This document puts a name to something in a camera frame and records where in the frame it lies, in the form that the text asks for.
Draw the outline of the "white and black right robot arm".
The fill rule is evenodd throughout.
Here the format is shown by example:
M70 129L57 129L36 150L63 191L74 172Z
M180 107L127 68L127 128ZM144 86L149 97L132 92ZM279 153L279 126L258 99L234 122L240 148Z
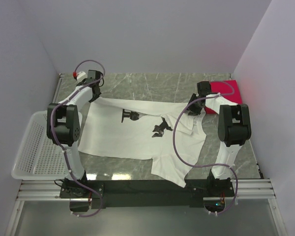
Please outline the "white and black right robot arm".
M206 191L211 196L220 195L231 188L232 171L236 156L251 137L249 108L241 103L235 81L197 83L197 93L192 94L187 114L197 116L202 110L218 114L217 134L219 152L206 181Z

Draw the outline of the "white t shirt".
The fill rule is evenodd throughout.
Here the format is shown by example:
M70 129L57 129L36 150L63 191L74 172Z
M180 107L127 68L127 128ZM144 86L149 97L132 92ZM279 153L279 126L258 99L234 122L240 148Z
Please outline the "white t shirt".
M204 113L178 115L186 103L98 98L91 103L78 150L106 157L152 160L151 173L185 187L206 140Z

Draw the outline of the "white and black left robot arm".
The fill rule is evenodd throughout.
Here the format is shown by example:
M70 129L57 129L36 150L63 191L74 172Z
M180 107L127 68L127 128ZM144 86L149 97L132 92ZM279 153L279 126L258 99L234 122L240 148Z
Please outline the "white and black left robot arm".
M87 77L76 85L72 93L58 103L49 104L47 108L47 137L61 149L68 169L66 178L76 180L71 185L71 192L78 198L84 197L89 190L88 184L79 180L85 175L78 151L82 122L79 114L85 104L100 97L103 77L104 73L89 70Z

